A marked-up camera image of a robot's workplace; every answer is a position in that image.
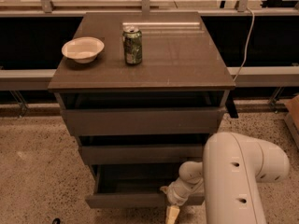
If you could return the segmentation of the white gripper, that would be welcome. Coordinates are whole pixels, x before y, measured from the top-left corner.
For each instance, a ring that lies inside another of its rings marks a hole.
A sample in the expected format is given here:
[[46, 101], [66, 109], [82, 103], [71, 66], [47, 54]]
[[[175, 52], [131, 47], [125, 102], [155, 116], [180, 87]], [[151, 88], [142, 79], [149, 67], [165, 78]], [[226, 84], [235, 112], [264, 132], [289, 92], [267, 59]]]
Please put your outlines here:
[[203, 184], [202, 178], [188, 182], [179, 177], [169, 186], [160, 187], [160, 191], [166, 194], [167, 200], [171, 204], [166, 207], [165, 224], [176, 223], [180, 212], [179, 206], [184, 205], [191, 195], [198, 193]]

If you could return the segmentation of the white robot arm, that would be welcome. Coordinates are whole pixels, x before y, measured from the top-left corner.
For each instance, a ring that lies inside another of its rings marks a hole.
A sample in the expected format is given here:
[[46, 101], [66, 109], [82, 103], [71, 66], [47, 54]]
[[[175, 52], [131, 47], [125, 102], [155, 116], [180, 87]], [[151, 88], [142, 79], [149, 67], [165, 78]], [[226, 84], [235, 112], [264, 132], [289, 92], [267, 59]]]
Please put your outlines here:
[[178, 178], [161, 187], [169, 205], [165, 224], [175, 224], [191, 195], [205, 193], [207, 224], [266, 224], [257, 184], [288, 176], [290, 162], [277, 145], [239, 133], [215, 133], [206, 142], [203, 160], [186, 161]]

